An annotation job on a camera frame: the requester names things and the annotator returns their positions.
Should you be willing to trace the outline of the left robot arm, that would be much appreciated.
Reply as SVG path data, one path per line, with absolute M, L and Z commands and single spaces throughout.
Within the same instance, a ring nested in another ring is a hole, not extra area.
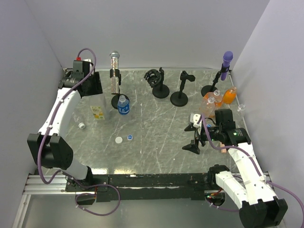
M 92 189 L 94 178 L 91 168 L 74 157 L 73 149 L 65 137 L 69 121 L 81 98 L 100 95 L 102 92 L 100 76 L 92 60 L 77 57 L 72 70 L 64 74 L 59 82 L 56 101 L 47 120 L 37 133 L 31 133 L 27 138 L 40 176 L 43 175 L 42 168 L 56 169 L 75 179 L 81 190 Z

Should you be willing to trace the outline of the blue label water bottle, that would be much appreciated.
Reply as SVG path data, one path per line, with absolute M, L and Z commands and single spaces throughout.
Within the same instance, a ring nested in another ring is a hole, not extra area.
M 117 103 L 117 109 L 120 115 L 127 115 L 130 111 L 130 101 L 125 95 L 120 95 Z

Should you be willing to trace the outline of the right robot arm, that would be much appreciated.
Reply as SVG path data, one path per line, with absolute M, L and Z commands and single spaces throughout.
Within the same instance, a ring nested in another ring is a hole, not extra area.
M 225 165 L 214 165 L 208 171 L 207 183 L 212 189 L 222 188 L 238 207 L 241 223 L 246 228 L 278 226 L 288 205 L 279 199 L 268 184 L 257 162 L 251 139 L 244 128 L 237 128 L 230 109 L 215 111 L 216 125 L 207 127 L 205 117 L 190 114 L 186 131 L 194 132 L 194 139 L 184 150 L 199 154 L 199 145 L 219 141 L 235 162 L 242 183 Z

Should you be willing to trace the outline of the clear white-capped tea bottle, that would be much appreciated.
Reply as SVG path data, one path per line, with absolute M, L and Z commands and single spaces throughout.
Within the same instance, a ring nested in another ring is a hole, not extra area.
M 90 96 L 89 106 L 96 120 L 109 119 L 109 110 L 106 105 L 106 98 L 104 94 Z

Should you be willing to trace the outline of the white tea bottle cap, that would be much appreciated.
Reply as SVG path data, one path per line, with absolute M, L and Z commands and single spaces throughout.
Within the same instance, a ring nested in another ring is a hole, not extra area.
M 115 142 L 117 143 L 117 144 L 121 144 L 122 142 L 123 142 L 123 138 L 122 137 L 116 137 L 116 139 L 115 139 Z

